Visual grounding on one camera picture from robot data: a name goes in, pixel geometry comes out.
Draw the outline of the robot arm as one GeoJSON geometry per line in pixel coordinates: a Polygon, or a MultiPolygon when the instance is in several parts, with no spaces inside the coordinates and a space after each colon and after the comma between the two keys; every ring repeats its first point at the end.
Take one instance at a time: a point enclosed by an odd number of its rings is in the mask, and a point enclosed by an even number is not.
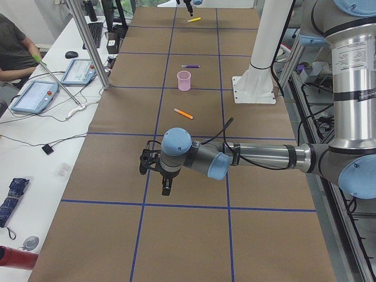
{"type": "Polygon", "coordinates": [[[304,1],[301,39],[326,41],[333,70],[334,139],[328,144],[253,145],[194,141],[179,127],[163,137],[162,193],[182,167],[222,179],[230,166],[298,169],[359,199],[375,197],[375,2],[304,1]]]}
{"type": "Polygon", "coordinates": [[[192,17],[193,16],[193,5],[195,5],[195,6],[201,5],[203,1],[202,0],[184,0],[183,2],[186,5],[186,8],[189,12],[189,15],[192,17]]]}

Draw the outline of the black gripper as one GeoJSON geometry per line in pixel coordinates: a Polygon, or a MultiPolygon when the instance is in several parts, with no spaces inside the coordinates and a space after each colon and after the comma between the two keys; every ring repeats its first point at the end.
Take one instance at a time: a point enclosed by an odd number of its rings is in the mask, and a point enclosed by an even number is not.
{"type": "Polygon", "coordinates": [[[162,175],[162,196],[170,196],[172,190],[173,178],[179,175],[180,166],[170,167],[159,165],[160,174],[162,175]]]}

